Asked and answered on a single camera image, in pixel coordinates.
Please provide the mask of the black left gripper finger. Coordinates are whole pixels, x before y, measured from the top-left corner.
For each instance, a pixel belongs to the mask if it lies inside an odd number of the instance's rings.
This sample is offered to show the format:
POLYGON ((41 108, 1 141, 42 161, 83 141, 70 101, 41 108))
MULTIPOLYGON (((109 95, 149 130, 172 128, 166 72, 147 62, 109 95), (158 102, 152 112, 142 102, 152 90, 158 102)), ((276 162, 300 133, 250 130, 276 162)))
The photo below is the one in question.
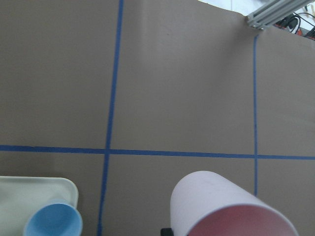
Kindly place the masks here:
POLYGON ((171 228, 162 228, 160 230, 161 236, 173 236, 173 230, 171 228))

